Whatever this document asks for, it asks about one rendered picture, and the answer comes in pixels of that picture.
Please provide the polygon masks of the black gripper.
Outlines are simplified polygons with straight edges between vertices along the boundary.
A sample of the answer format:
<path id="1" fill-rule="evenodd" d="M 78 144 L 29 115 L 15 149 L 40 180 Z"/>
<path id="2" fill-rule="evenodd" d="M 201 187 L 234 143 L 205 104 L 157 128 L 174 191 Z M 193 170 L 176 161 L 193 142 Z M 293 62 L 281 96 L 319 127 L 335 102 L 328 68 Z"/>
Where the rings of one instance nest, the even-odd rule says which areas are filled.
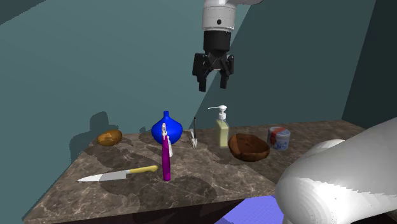
<path id="1" fill-rule="evenodd" d="M 231 32 L 227 31 L 205 31 L 204 45 L 205 53 L 196 53 L 193 60 L 192 75 L 197 77 L 199 91 L 206 91 L 207 76 L 213 70 L 214 56 L 219 57 L 219 73 L 221 75 L 220 88 L 226 89 L 231 74 L 234 73 L 234 56 L 228 55 L 230 50 Z"/>

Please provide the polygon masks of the soap pump bottle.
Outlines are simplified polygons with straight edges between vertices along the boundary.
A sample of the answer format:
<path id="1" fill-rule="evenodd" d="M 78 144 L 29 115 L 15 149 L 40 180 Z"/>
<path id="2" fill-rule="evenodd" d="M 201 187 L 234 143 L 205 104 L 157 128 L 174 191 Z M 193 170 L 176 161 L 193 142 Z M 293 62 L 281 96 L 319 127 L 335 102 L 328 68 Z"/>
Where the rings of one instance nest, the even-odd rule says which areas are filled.
<path id="1" fill-rule="evenodd" d="M 228 147 L 229 140 L 229 125 L 226 121 L 226 109 L 225 105 L 210 107 L 208 109 L 218 108 L 218 118 L 216 119 L 215 131 L 216 131 L 216 141 L 220 148 Z"/>

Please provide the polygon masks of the blue round vase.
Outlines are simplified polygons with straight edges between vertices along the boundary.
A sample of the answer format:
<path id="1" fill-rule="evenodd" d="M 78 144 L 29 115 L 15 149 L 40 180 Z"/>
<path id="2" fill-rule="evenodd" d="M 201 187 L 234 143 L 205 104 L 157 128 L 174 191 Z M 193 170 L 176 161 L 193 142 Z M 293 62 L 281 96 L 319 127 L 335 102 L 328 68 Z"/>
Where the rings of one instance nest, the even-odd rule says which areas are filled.
<path id="1" fill-rule="evenodd" d="M 179 122 L 175 121 L 169 116 L 168 111 L 164 111 L 162 119 L 155 123 L 151 128 L 151 135 L 153 136 L 154 140 L 157 143 L 162 144 L 163 123 L 166 124 L 166 131 L 171 144 L 178 142 L 183 133 L 183 127 Z"/>

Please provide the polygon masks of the brown wooden bowl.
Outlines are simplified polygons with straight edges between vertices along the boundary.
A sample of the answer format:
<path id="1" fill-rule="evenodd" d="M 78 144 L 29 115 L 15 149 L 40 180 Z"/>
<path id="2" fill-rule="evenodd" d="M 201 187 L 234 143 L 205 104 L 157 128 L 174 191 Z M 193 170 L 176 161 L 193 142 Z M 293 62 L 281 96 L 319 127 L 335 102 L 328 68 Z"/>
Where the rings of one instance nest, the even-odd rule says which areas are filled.
<path id="1" fill-rule="evenodd" d="M 270 154 L 269 145 L 252 134 L 234 134 L 228 141 L 228 147 L 236 159 L 245 162 L 257 162 Z"/>

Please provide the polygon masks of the blue white can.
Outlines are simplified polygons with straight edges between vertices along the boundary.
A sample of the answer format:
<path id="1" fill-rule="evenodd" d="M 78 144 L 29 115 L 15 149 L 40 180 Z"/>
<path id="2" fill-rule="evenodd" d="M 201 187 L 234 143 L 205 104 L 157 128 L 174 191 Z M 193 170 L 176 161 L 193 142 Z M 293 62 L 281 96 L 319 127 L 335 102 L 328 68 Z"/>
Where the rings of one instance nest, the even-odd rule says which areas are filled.
<path id="1" fill-rule="evenodd" d="M 284 127 L 271 127 L 268 129 L 267 143 L 268 145 L 279 151 L 288 148 L 291 132 Z"/>

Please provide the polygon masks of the brown potato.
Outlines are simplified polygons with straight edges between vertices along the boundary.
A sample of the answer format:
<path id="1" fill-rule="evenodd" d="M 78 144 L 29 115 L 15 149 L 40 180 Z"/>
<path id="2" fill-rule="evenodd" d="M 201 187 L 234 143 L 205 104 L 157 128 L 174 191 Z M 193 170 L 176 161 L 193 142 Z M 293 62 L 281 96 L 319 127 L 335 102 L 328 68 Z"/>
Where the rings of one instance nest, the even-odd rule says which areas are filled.
<path id="1" fill-rule="evenodd" d="M 101 146 L 114 146 L 122 140 L 122 132 L 120 130 L 107 130 L 97 137 L 97 142 Z"/>

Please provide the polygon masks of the violet robot stand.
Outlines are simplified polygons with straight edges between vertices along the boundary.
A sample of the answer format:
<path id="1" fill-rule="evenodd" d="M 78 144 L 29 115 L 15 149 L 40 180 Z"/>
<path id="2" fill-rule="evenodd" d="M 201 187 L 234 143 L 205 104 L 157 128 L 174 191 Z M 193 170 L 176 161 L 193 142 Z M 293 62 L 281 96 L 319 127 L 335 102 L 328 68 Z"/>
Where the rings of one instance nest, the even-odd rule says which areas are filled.
<path id="1" fill-rule="evenodd" d="M 284 214 L 274 195 L 243 200 L 215 224 L 282 224 Z"/>

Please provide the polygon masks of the magenta handled peeler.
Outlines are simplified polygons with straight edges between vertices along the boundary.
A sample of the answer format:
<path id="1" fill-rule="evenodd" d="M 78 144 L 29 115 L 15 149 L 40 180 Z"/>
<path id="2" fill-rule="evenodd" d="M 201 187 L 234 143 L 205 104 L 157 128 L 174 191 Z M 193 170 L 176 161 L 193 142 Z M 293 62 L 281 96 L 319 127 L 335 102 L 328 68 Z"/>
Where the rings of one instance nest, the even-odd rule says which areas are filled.
<path id="1" fill-rule="evenodd" d="M 172 145 L 167 134 L 166 123 L 162 124 L 162 172 L 164 181 L 171 180 L 171 156 L 173 156 Z"/>

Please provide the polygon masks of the yellow handled kitchen knife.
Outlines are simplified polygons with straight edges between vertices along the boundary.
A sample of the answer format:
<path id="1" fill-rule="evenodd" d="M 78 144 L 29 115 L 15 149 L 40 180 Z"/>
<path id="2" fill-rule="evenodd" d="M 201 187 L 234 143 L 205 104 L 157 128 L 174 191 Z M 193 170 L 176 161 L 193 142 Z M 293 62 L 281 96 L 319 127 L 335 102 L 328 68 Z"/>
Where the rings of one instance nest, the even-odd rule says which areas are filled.
<path id="1" fill-rule="evenodd" d="M 78 180 L 78 182 L 96 182 L 96 181 L 112 181 L 112 180 L 119 180 L 125 179 L 128 174 L 137 174 L 142 172 L 155 172 L 157 171 L 157 165 L 151 165 L 147 167 L 140 167 L 135 169 L 127 169 L 122 171 L 116 172 L 108 172 L 104 174 L 96 174 L 92 176 L 87 176 Z"/>

